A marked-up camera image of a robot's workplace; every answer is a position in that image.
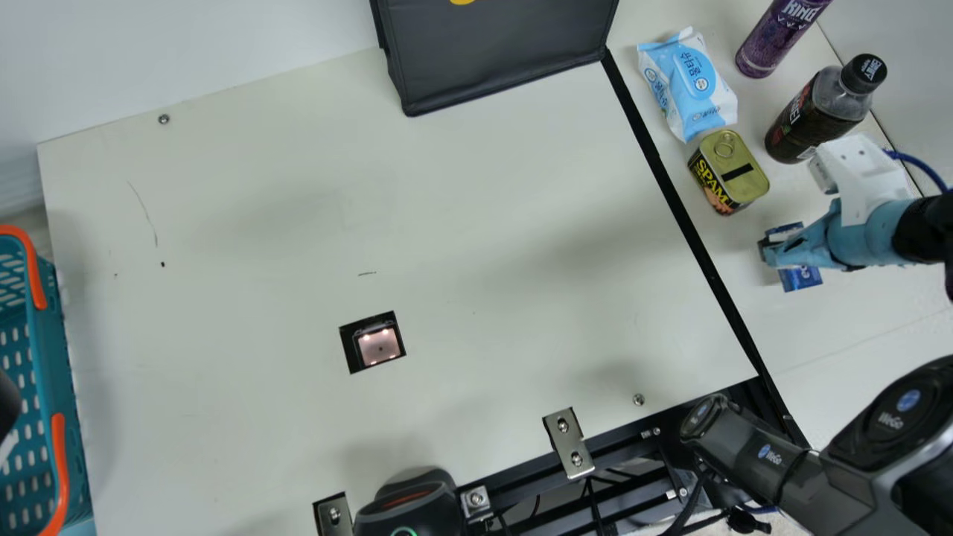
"blue cable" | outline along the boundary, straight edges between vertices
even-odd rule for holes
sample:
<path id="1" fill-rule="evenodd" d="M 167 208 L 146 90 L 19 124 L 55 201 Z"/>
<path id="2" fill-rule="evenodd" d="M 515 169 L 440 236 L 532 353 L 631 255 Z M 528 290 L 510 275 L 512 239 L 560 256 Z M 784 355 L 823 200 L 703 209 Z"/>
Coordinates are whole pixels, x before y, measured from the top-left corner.
<path id="1" fill-rule="evenodd" d="M 949 188 L 946 187 L 946 183 L 943 182 L 942 178 L 940 178 L 940 174 L 933 171 L 933 168 L 927 165 L 926 162 L 920 160 L 919 158 L 915 156 L 908 155 L 907 153 L 901 153 L 899 151 L 890 151 L 888 149 L 884 149 L 883 151 L 887 153 L 887 156 L 890 156 L 894 160 L 899 160 L 901 162 L 909 162 L 917 166 L 918 168 L 922 169 L 923 172 L 926 173 L 931 179 L 933 179 L 933 182 L 937 184 L 937 188 L 940 188 L 940 192 L 942 193 L 949 192 Z"/>

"wet wipes package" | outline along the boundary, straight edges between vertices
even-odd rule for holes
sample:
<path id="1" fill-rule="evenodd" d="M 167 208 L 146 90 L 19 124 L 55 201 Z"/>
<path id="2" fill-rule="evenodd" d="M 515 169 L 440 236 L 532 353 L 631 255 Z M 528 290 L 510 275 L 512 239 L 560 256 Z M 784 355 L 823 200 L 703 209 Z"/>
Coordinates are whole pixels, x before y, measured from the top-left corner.
<path id="1" fill-rule="evenodd" d="M 715 71 L 704 38 L 693 28 L 664 43 L 639 45 L 639 69 L 681 141 L 738 122 L 738 97 Z"/>

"white countertop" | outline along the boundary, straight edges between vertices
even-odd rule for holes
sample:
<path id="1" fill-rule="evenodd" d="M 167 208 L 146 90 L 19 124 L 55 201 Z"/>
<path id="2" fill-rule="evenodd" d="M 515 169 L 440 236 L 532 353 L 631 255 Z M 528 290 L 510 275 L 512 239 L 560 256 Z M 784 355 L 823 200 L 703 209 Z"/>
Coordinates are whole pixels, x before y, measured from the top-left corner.
<path id="1" fill-rule="evenodd" d="M 407 118 L 371 50 L 162 112 L 39 150 L 101 536 L 312 534 L 755 375 L 600 65 Z M 349 374 L 391 310 L 408 356 Z"/>
<path id="2" fill-rule="evenodd" d="M 777 273 L 760 261 L 756 242 L 765 230 L 794 221 L 807 225 L 827 212 L 832 198 L 821 193 L 806 164 L 773 160 L 764 150 L 764 134 L 815 72 L 840 64 L 815 27 L 771 76 L 762 80 L 743 76 L 735 67 L 735 52 L 766 7 L 759 0 L 623 0 L 608 43 L 665 168 L 785 402 L 808 438 L 823 446 L 833 435 L 830 430 L 846 424 L 881 388 L 945 355 L 936 344 L 922 343 L 914 335 L 905 339 L 901 354 L 896 344 L 877 341 L 928 324 L 942 330 L 948 352 L 953 349 L 953 324 L 940 327 L 932 322 L 953 309 L 943 292 L 941 265 L 868 268 L 850 274 L 826 270 L 821 272 L 822 286 L 784 294 Z M 771 181 L 767 196 L 728 217 L 716 214 L 686 166 L 701 136 L 693 147 L 672 135 L 638 69 L 637 44 L 660 41 L 687 26 L 702 33 L 715 67 L 738 95 L 739 123 L 729 128 L 741 134 Z M 884 82 L 899 83 L 889 77 Z M 885 143 L 873 117 L 868 116 L 855 132 Z M 859 347 L 865 348 L 867 369 L 853 375 L 830 374 L 831 360 L 838 361 L 839 356 L 846 360 Z M 821 410 L 814 399 L 814 386 L 819 385 L 831 396 L 856 401 L 848 404 L 856 409 Z"/>

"metal bracket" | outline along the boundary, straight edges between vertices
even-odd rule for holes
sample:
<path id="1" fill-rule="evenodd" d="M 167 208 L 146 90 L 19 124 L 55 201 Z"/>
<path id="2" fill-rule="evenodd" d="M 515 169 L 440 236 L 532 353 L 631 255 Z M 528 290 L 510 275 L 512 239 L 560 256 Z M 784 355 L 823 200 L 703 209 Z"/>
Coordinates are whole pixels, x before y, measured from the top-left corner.
<path id="1" fill-rule="evenodd" d="M 490 493 L 485 485 L 474 487 L 460 493 L 460 505 L 467 523 L 475 523 L 493 517 L 490 505 Z"/>
<path id="2" fill-rule="evenodd" d="M 575 480 L 596 470 L 573 408 L 547 415 L 542 418 L 542 423 L 549 434 L 549 443 L 556 450 L 566 471 L 566 478 Z"/>
<path id="3" fill-rule="evenodd" d="M 319 536 L 354 536 L 348 498 L 343 493 L 313 504 Z"/>

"white wall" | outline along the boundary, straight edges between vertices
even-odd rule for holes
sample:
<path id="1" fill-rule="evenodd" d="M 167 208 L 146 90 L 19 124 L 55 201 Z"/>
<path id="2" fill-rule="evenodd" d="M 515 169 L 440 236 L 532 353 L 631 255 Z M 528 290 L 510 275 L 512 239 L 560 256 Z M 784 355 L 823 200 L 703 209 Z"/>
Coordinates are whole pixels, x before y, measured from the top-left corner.
<path id="1" fill-rule="evenodd" d="M 0 0 L 0 214 L 38 142 L 373 46 L 368 0 Z"/>
<path id="2" fill-rule="evenodd" d="M 953 184 L 953 70 L 950 0 L 835 0 L 820 25 L 842 62 L 862 52 L 882 57 L 887 79 L 874 115 L 899 151 L 925 160 Z M 911 172 L 925 193 L 929 179 Z"/>

